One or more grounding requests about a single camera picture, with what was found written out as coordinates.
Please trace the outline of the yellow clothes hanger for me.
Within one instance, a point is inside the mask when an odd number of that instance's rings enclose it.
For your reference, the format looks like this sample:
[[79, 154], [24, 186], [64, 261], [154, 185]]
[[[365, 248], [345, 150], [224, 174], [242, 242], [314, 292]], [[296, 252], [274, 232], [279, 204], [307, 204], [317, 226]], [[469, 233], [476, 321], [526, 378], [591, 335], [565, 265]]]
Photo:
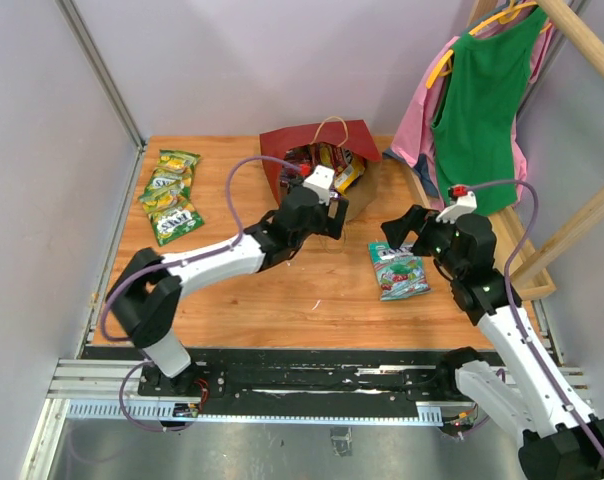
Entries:
[[472, 27], [466, 34], [462, 35], [436, 62], [433, 69], [428, 74], [425, 81], [425, 88], [430, 90], [436, 83], [438, 78], [443, 78], [450, 75], [453, 70], [454, 56], [463, 48], [472, 43], [471, 38], [484, 32], [493, 24], [506, 25], [520, 15], [522, 10], [538, 7], [536, 1], [508, 1], [507, 5], [496, 13], [490, 14], [486, 19], [480, 20], [479, 23]]

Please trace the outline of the teal candy packet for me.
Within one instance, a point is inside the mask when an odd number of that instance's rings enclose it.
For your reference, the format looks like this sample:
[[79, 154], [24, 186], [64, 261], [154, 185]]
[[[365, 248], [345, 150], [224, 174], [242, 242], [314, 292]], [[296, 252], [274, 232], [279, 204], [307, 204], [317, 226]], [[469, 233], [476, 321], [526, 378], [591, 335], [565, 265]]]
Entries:
[[408, 299], [431, 291], [423, 260], [413, 254], [413, 244], [392, 249], [386, 242], [368, 244], [381, 301]]

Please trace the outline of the green tank top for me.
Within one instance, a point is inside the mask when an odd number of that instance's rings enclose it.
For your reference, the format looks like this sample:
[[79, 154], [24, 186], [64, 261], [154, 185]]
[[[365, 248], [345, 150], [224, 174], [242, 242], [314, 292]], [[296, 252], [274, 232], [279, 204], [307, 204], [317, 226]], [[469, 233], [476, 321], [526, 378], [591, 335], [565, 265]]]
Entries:
[[443, 200], [454, 185], [514, 179], [511, 127], [531, 75], [534, 43], [547, 21], [538, 7], [490, 38], [471, 38], [453, 59], [432, 132]]

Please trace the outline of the green Fox's candy packet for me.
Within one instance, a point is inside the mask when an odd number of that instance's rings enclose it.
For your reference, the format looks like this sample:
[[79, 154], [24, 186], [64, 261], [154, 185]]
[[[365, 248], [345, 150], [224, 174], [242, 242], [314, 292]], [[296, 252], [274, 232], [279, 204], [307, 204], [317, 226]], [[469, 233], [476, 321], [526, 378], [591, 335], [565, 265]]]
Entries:
[[182, 150], [160, 150], [157, 166], [173, 173], [183, 174], [188, 169], [194, 168], [201, 160], [201, 156]]

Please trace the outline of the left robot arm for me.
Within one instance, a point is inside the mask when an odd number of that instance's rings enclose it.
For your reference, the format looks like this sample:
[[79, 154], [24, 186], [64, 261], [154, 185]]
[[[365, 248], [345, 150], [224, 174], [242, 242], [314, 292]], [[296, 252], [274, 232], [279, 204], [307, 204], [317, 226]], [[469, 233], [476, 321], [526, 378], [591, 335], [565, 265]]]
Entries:
[[323, 203], [316, 192], [298, 186], [277, 209], [229, 240], [172, 255], [142, 249], [108, 293], [106, 311], [159, 368], [163, 386], [185, 395], [195, 386], [196, 371], [173, 329], [180, 301], [205, 287], [286, 263], [312, 235], [339, 239], [348, 206], [339, 194], [331, 193]]

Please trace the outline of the red brown paper bag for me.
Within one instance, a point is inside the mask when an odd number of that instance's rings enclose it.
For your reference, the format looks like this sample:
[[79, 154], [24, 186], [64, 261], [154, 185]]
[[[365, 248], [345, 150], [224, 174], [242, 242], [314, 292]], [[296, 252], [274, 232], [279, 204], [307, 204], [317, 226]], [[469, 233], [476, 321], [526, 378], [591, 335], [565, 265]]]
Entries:
[[313, 234], [340, 238], [376, 196], [382, 159], [362, 120], [331, 116], [262, 133], [259, 143], [278, 203], [271, 223], [293, 248]]

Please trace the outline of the pink shirt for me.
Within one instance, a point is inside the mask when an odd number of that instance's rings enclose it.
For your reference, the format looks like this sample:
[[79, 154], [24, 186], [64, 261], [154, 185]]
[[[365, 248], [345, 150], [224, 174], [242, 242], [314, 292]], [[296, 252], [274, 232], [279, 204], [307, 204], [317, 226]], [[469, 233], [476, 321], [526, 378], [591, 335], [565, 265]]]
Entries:
[[[491, 27], [487, 28], [484, 32], [478, 35], [478, 37], [490, 38], [498, 33], [501, 33], [502, 31], [506, 31], [506, 25], [493, 24]], [[549, 27], [538, 36], [534, 43], [530, 59], [531, 75], [528, 80], [529, 85], [532, 85], [537, 81], [554, 31], [554, 27]], [[408, 108], [395, 133], [391, 147], [389, 147], [396, 154], [402, 156], [409, 167], [413, 166], [417, 162], [418, 156], [421, 153], [425, 154], [427, 156], [429, 174], [437, 189], [438, 182], [435, 171], [436, 149], [431, 131], [431, 125], [433, 123], [437, 107], [439, 107], [439, 104], [446, 96], [448, 86], [446, 86], [446, 81], [443, 77], [438, 78], [435, 85], [430, 90], [427, 90], [425, 88], [425, 81], [436, 62], [459, 38], [459, 36], [453, 36], [432, 60], [429, 68], [421, 79], [421, 83], [418, 85], [411, 101], [409, 102]], [[526, 180], [527, 160], [517, 143], [516, 120], [513, 121], [511, 127], [511, 145], [514, 155], [516, 178], [519, 180]], [[444, 208], [444, 203], [440, 192], [438, 198], [431, 198], [427, 196], [427, 206], [435, 208], [436, 210], [442, 210]]]

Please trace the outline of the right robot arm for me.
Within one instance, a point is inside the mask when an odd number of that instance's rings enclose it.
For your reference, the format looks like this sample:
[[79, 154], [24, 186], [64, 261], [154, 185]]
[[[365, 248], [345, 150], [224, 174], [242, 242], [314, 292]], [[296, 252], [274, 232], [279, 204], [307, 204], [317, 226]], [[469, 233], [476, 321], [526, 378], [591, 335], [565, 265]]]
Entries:
[[453, 223], [438, 216], [414, 205], [381, 229], [393, 249], [416, 234], [413, 254], [432, 258], [442, 269], [455, 303], [491, 342], [515, 385], [507, 386], [478, 352], [465, 347], [445, 355], [434, 377], [437, 392], [476, 402], [514, 439], [526, 478], [604, 479], [604, 418], [562, 375], [519, 296], [495, 268], [491, 222], [474, 213]]

